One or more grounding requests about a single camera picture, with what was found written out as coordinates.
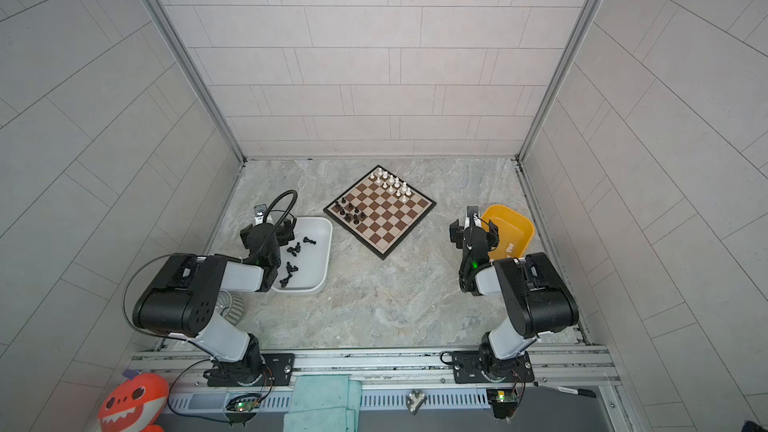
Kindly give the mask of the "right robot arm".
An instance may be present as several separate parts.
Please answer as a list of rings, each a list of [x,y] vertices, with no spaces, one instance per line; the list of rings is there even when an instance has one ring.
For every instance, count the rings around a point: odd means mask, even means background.
[[[531,383],[535,380],[527,349],[544,333],[574,326],[579,311],[548,256],[492,259],[500,243],[498,227],[485,223],[478,208],[467,208],[466,219],[449,226],[450,241],[462,250],[461,291],[474,296],[499,294],[506,318],[483,335],[476,352],[450,353],[459,384]]]

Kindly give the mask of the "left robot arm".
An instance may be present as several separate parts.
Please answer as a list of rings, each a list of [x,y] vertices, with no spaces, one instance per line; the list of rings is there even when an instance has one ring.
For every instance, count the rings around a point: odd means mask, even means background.
[[[166,254],[165,263],[124,314],[129,326],[145,335],[188,342],[210,356],[204,372],[210,387],[286,386],[295,356],[261,352],[258,339],[216,310],[221,292],[268,292],[282,263],[280,237],[298,192],[288,190],[241,231],[245,258],[221,254]]]

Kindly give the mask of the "striped grey cup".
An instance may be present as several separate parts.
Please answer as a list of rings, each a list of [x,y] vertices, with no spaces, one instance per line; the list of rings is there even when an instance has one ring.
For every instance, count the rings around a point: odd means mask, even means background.
[[[244,315],[244,300],[234,292],[222,290],[218,294],[215,310],[229,323],[237,325]]]

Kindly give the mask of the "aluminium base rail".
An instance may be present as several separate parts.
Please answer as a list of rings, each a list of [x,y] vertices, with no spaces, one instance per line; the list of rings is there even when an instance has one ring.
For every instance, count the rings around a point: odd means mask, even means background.
[[[263,353],[270,375],[280,388],[293,385],[305,375],[347,375],[366,388],[458,387],[458,377],[478,378],[477,366],[464,369],[454,364],[451,348],[294,349]],[[129,368],[166,377],[187,370],[180,384],[189,388],[211,367],[199,352],[137,352]],[[619,373],[604,346],[583,344],[535,344],[516,359],[516,380],[527,379],[547,386],[590,387],[618,385]]]

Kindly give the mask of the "yellow plastic bowl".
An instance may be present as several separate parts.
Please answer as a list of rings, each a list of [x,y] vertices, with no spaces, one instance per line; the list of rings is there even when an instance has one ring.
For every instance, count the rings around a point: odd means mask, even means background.
[[[482,219],[495,224],[499,231],[499,245],[489,253],[491,260],[526,255],[535,235],[535,226],[527,217],[509,207],[495,204],[486,209]]]

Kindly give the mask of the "folding chess board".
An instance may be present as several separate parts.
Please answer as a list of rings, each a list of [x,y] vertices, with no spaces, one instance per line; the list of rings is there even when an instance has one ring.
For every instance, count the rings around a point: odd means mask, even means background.
[[[377,166],[334,198],[324,212],[384,260],[435,207],[433,199]]]

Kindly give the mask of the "white plastic tray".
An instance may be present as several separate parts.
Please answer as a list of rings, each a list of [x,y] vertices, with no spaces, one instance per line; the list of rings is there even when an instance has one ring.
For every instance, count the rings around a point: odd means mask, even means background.
[[[325,287],[333,227],[322,217],[299,217],[294,239],[280,248],[281,265],[271,290],[299,296],[319,294]]]

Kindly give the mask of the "green cloth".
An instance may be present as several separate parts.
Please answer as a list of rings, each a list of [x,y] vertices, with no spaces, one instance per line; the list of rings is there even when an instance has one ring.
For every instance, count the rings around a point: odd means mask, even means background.
[[[357,431],[362,398],[362,383],[349,376],[301,376],[283,417],[283,430]]]

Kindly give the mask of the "red shark plush toy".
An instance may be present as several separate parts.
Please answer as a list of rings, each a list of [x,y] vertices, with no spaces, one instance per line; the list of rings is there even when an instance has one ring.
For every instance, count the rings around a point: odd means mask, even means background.
[[[119,385],[98,412],[98,425],[104,432],[139,432],[164,429],[156,420],[167,405],[170,386],[158,374],[141,373]]]

